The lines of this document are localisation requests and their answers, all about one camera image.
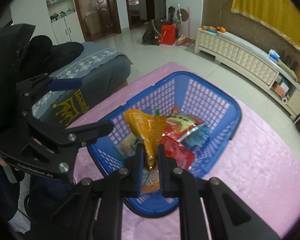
basket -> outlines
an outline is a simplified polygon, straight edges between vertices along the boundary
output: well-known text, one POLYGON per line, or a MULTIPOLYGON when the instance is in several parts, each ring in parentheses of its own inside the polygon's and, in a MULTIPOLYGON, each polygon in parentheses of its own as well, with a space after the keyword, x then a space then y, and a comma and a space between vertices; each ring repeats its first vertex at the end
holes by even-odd
MULTIPOLYGON (((160 114, 168 116, 174 105, 182 112, 199 116, 210 128, 202 156, 196 158, 189 168, 198 178, 207 174, 235 133, 241 120, 241 110, 229 95, 202 78, 183 71, 170 74, 104 117, 104 120, 112 120, 115 125, 113 132, 88 146, 100 172, 107 176, 123 166, 114 146, 130 133, 123 116, 126 110, 140 109, 155 115, 159 109, 160 114)), ((178 206, 178 199, 163 198, 157 191, 141 194, 139 198, 127 198, 125 204, 140 216, 157 218, 171 213, 178 206)))

yellow cloth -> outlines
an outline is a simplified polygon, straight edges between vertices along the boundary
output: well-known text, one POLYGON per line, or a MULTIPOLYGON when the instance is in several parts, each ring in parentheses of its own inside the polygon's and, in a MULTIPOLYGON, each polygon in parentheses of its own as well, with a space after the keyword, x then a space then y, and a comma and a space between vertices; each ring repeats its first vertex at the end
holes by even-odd
POLYGON ((300 51, 300 13, 289 0, 233 0, 232 12, 270 28, 300 51))

white cabinet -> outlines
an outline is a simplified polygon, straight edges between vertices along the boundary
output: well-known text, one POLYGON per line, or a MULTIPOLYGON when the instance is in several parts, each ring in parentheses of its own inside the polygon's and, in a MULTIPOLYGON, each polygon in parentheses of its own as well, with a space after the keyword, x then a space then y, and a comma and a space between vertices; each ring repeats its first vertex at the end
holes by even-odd
POLYGON ((51 23, 58 44, 71 41, 64 18, 51 23))
POLYGON ((58 44, 68 41, 85 42, 76 12, 51 23, 51 25, 58 44))
POLYGON ((71 41, 76 41, 79 43, 85 42, 77 13, 74 12, 72 14, 69 14, 64 17, 64 19, 69 30, 71 41))

metal bolt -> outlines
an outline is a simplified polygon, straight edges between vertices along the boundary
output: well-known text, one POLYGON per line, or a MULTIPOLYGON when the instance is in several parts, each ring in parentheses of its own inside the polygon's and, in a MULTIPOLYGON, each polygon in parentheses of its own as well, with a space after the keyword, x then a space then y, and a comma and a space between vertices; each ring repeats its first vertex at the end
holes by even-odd
POLYGON ((217 178, 217 177, 212 177, 212 178, 210 179, 210 181, 211 181, 211 183, 212 183, 213 185, 216 185, 216 186, 217 186, 218 184, 221 183, 220 179, 217 178))
POLYGON ((129 170, 126 167, 122 167, 122 168, 119 169, 119 173, 121 175, 126 175, 126 174, 129 173, 129 170))
POLYGON ((173 173, 176 174, 176 175, 181 175, 183 173, 183 169, 179 168, 179 167, 174 168, 173 173))
POLYGON ((92 182, 92 179, 90 178, 84 178, 82 181, 81 181, 81 184, 84 185, 84 186, 88 186, 90 185, 92 182))
POLYGON ((67 172, 67 171, 69 171, 69 165, 68 165, 68 163, 60 163, 59 164, 59 170, 61 172, 67 172))
POLYGON ((75 136, 74 133, 70 133, 68 135, 68 139, 69 139, 69 141, 74 142, 77 139, 77 136, 75 136))

orange box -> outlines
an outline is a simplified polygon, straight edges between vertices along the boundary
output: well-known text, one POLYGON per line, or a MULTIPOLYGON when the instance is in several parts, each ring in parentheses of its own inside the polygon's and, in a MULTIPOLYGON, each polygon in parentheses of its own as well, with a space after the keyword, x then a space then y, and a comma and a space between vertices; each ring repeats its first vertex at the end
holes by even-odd
POLYGON ((281 98, 285 96, 286 92, 281 88, 278 82, 274 82, 272 88, 281 98))

